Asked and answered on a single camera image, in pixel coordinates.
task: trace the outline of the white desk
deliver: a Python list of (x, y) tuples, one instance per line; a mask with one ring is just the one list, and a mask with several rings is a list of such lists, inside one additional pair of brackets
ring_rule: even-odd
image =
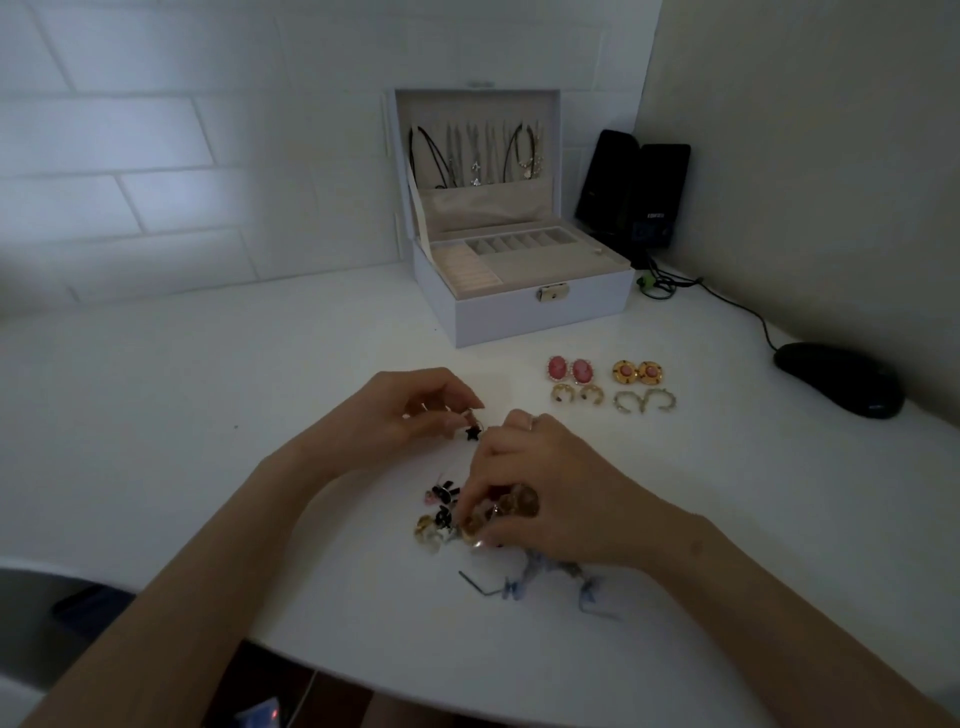
[[(783, 337), (774, 332), (774, 337)], [(653, 359), (671, 414), (549, 401), (549, 355)], [(960, 434), (908, 403), (862, 420), (773, 366), (707, 294), (455, 351), (399, 266), (0, 324), (0, 565), (140, 589), (263, 455), (380, 369), (446, 365), (487, 402), (549, 409), (654, 492), (711, 517), (921, 689), (960, 681)], [(484, 599), (515, 556), (413, 540), (426, 453), (324, 492), (253, 637), (373, 688), (564, 725), (766, 725), (736, 673), (639, 574), (577, 611), (554, 572)]]

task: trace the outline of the black speaker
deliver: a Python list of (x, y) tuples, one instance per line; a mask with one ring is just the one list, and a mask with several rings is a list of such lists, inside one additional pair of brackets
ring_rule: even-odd
[(631, 134), (604, 130), (576, 217), (639, 267), (645, 251), (670, 245), (689, 162), (689, 144), (641, 147)]

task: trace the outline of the tile wall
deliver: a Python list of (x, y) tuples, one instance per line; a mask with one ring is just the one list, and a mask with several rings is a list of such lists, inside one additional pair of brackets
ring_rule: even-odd
[(0, 0), (0, 315), (393, 262), (395, 86), (564, 90), (564, 213), (660, 0)]

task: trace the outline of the black mouse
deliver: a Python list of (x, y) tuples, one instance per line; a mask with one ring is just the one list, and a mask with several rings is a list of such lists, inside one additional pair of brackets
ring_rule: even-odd
[(827, 344), (784, 344), (774, 364), (854, 415), (888, 420), (903, 407), (900, 378), (886, 364)]

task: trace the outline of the white jewelry box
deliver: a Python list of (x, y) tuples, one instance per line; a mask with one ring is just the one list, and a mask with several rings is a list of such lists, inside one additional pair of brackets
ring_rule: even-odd
[(619, 313), (630, 262), (560, 216), (559, 91), (388, 101), (414, 275), (458, 349)]

